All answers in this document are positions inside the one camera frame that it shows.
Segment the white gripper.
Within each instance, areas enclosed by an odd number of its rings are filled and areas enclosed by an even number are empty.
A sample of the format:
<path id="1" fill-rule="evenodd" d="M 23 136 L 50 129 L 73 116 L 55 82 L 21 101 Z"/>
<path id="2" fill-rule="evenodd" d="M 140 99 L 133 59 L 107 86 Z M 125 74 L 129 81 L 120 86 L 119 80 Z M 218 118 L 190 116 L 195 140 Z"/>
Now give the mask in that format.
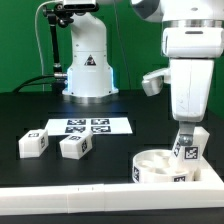
<path id="1" fill-rule="evenodd" d="M 213 68 L 213 60 L 170 60 L 172 114 L 180 121 L 181 146 L 193 144 L 195 124 L 192 122 L 200 122 L 204 117 Z"/>

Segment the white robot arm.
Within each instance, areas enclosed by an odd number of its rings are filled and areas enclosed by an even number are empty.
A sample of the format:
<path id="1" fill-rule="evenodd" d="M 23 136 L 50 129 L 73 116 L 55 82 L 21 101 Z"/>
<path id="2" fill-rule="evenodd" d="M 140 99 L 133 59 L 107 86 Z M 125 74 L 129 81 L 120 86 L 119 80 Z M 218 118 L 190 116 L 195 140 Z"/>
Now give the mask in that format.
<path id="1" fill-rule="evenodd" d="M 63 0 L 72 13 L 72 64 L 63 93 L 85 101 L 113 94 L 113 75 L 107 63 L 106 28 L 91 15 L 110 0 Z M 177 139 L 191 146 L 195 124 L 207 106 L 214 60 L 224 52 L 224 0 L 131 0 L 143 20 L 163 24 L 161 48 L 169 66 L 148 73 L 142 86 L 149 96 L 171 84 L 172 114 L 179 122 Z"/>

